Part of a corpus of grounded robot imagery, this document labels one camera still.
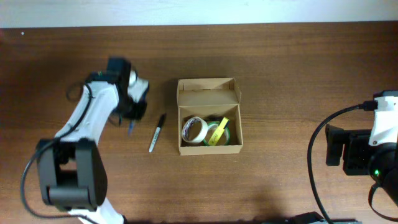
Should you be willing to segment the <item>black sharpie marker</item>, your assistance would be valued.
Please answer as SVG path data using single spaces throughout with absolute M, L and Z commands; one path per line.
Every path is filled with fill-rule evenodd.
M 157 127 L 155 129 L 155 132 L 154 132 L 154 135 L 153 135 L 153 138 L 152 138 L 152 141 L 151 141 L 150 146 L 149 146 L 149 152 L 150 153 L 152 153 L 154 148 L 155 148 L 155 144 L 156 144 L 156 142 L 158 140 L 160 131 L 161 131 L 163 125 L 164 125 L 166 117 L 167 117 L 167 114 L 164 113 L 164 114 L 161 115 L 161 117 L 159 119 L 159 122 L 157 124 Z

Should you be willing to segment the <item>blue ballpoint pen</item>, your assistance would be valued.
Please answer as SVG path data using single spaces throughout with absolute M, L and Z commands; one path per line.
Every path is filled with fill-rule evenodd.
M 133 129 L 134 129 L 134 126 L 135 126 L 135 122 L 134 122 L 134 121 L 131 121 L 131 122 L 129 123 L 128 135 L 131 135 L 131 134 L 132 134 Z

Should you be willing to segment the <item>green tape roll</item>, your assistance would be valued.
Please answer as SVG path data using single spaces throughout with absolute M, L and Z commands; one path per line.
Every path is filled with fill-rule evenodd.
M 219 125 L 219 121 L 212 121 L 208 123 L 208 132 L 206 137 L 203 140 L 205 146 L 210 146 L 208 141 L 212 137 L 213 133 L 216 131 Z M 229 145 L 231 139 L 231 134 L 228 127 L 225 127 L 222 137 L 220 137 L 219 141 L 217 142 L 216 146 L 227 146 Z

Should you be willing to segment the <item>white masking tape roll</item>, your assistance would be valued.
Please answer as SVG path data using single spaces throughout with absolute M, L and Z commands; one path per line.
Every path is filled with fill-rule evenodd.
M 184 124 L 182 128 L 182 139 L 190 144 L 198 144 L 204 140 L 207 132 L 207 122 L 198 116 L 194 116 Z

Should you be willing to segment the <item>cardboard box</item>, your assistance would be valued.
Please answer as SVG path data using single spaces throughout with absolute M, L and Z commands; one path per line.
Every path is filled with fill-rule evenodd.
M 234 78 L 181 79 L 177 85 L 178 149 L 182 156 L 210 154 L 238 154 L 243 148 L 241 125 L 241 91 Z M 182 139 L 182 128 L 192 117 L 209 115 L 229 119 L 231 134 L 227 146 L 205 146 L 203 142 L 190 144 Z

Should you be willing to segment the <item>black ballpoint pen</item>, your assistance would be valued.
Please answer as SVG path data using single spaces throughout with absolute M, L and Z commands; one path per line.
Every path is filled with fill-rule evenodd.
M 203 118 L 205 121 L 213 122 L 213 121 L 221 121 L 223 119 L 223 116 L 217 116 L 217 115 L 209 115 Z

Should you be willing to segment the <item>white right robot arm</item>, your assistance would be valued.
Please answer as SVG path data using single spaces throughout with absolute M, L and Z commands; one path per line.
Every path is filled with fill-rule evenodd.
M 382 188 L 397 203 L 397 91 L 374 94 L 360 107 L 374 112 L 372 129 L 344 130 L 326 125 L 326 165 L 343 165 L 346 175 L 368 175 L 375 184 L 368 195 Z

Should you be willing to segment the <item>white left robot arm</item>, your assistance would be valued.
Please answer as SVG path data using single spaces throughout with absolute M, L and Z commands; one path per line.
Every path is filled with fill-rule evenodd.
M 105 70 L 88 75 L 70 119 L 53 139 L 37 144 L 44 204 L 85 223 L 127 222 L 106 197 L 108 179 L 98 144 L 110 115 L 142 119 L 148 90 L 149 82 L 124 58 L 111 57 Z

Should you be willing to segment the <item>yellow highlighter marker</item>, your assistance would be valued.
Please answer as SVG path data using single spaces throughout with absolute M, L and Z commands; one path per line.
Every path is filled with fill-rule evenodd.
M 224 117 L 219 123 L 217 128 L 214 130 L 213 134 L 211 135 L 211 138 L 208 141 L 208 144 L 210 146 L 215 146 L 218 141 L 220 140 L 221 136 L 223 135 L 226 127 L 228 126 L 229 119 Z

